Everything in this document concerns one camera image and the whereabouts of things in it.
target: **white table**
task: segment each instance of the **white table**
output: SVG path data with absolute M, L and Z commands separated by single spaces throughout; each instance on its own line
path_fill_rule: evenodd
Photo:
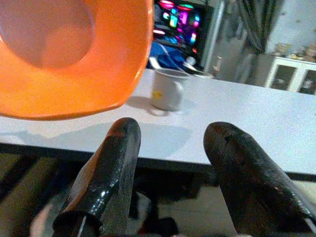
M 191 78 L 185 109 L 164 112 L 150 105 L 153 75 L 146 70 L 128 102 L 113 111 L 62 121 L 0 117 L 0 143 L 94 152 L 115 120 L 132 117 L 142 131 L 141 158 L 203 165 L 206 127 L 226 121 L 250 133 L 284 171 L 316 174 L 316 96 Z

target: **orange plastic bowl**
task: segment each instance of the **orange plastic bowl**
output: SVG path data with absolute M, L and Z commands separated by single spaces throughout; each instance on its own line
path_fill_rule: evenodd
M 121 106 L 149 55 L 151 0 L 0 0 L 0 114 L 68 119 Z

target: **mug logo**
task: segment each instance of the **mug logo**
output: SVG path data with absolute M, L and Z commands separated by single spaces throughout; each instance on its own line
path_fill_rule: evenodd
M 157 91 L 157 90 L 153 91 L 153 98 L 155 100 L 159 100 L 161 97 L 163 97 L 163 94 L 160 91 Z

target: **mug handle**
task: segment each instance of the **mug handle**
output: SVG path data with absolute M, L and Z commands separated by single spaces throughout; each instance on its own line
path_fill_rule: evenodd
M 158 62 L 158 60 L 157 60 L 157 58 L 154 58 L 154 57 L 149 57 L 149 62 L 150 62 L 150 64 L 152 65 L 152 67 L 154 68 L 154 69 L 161 69 L 162 67 L 160 66 L 160 64 L 159 64 L 159 62 Z
M 173 97 L 172 104 L 168 104 L 168 106 L 171 108 L 178 108 L 183 97 L 184 89 L 183 85 L 178 81 L 173 81 L 172 84 L 176 89 L 176 96 Z

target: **curtain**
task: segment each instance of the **curtain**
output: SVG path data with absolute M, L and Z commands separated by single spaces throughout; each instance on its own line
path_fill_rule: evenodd
M 270 32 L 283 0 L 236 0 L 247 42 L 241 53 L 235 81 L 251 83 L 258 64 L 258 55 L 265 53 Z

